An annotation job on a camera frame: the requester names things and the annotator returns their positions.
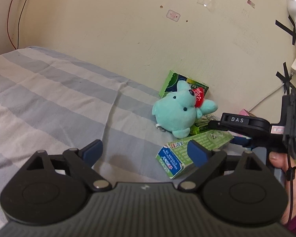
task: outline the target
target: sticker residue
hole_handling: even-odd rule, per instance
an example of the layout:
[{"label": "sticker residue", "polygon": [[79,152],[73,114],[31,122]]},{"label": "sticker residue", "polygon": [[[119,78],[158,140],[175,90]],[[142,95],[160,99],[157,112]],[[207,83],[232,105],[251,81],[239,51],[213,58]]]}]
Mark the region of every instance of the sticker residue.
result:
[{"label": "sticker residue", "polygon": [[180,14],[171,10],[169,10],[167,13],[167,18],[169,18],[170,20],[174,20],[175,22],[179,20],[180,16],[181,16]]},{"label": "sticker residue", "polygon": [[253,2],[251,2],[250,0],[248,0],[247,3],[248,3],[249,5],[251,5],[253,9],[255,8],[255,4],[254,4]]}]

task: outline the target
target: striped bed sheet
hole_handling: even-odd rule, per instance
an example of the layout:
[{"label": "striped bed sheet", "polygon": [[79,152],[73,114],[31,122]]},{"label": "striped bed sheet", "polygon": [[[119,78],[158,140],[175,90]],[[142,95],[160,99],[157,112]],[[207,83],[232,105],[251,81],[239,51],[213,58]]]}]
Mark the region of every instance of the striped bed sheet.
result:
[{"label": "striped bed sheet", "polygon": [[[155,128],[158,99],[156,90],[45,48],[0,55],[0,192],[36,150],[61,154],[95,139],[104,151],[94,169],[111,183],[169,181],[155,159],[174,139]],[[0,208],[0,228],[6,222]]]}]

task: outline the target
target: green cardboard box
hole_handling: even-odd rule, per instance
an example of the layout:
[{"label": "green cardboard box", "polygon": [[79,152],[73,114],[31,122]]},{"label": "green cardboard box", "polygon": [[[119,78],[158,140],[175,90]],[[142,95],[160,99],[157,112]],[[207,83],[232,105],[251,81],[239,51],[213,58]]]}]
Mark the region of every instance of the green cardboard box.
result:
[{"label": "green cardboard box", "polygon": [[208,131],[208,123],[210,120],[218,120],[212,114],[204,115],[200,119],[195,120],[195,123],[190,127],[190,135],[196,135]]},{"label": "green cardboard box", "polygon": [[233,136],[229,132],[209,130],[194,136],[167,143],[158,152],[156,159],[166,171],[170,179],[194,167],[192,160],[187,155],[187,143],[197,141],[208,150],[218,149],[228,143]]},{"label": "green cardboard box", "polygon": [[169,92],[176,92],[176,84],[179,80],[184,80],[190,84],[191,89],[196,89],[198,87],[202,87],[204,89],[204,95],[206,94],[209,87],[204,83],[199,83],[191,78],[180,75],[179,73],[170,70],[168,77],[166,78],[160,92],[159,96],[161,98],[165,97]]}]

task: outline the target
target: human hand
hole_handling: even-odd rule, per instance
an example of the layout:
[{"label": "human hand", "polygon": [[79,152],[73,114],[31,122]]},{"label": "human hand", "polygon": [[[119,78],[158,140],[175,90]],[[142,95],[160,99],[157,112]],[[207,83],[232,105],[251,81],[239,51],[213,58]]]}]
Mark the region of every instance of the human hand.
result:
[{"label": "human hand", "polygon": [[[270,152],[269,159],[272,165],[276,168],[281,168],[284,172],[288,170],[288,163],[287,163],[287,154],[285,153],[276,153],[276,152]],[[296,164],[294,160],[291,158],[291,164],[292,167],[295,167]],[[289,198],[288,205],[286,207],[286,210],[282,216],[281,223],[287,224],[288,217],[289,217],[289,209],[290,209],[290,182],[286,181],[285,189]],[[295,179],[293,180],[293,214],[292,218],[296,216],[296,171],[295,171]]]}]

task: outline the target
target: mattress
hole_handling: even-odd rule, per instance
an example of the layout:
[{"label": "mattress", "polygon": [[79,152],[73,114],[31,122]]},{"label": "mattress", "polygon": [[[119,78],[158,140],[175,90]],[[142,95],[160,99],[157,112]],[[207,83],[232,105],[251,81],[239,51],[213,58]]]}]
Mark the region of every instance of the mattress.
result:
[{"label": "mattress", "polygon": [[[169,181],[155,159],[174,139],[155,127],[158,99],[156,90],[45,48],[0,55],[0,192],[36,150],[61,154],[95,139],[104,151],[94,169],[112,184]],[[6,222],[0,208],[0,228]]]}]

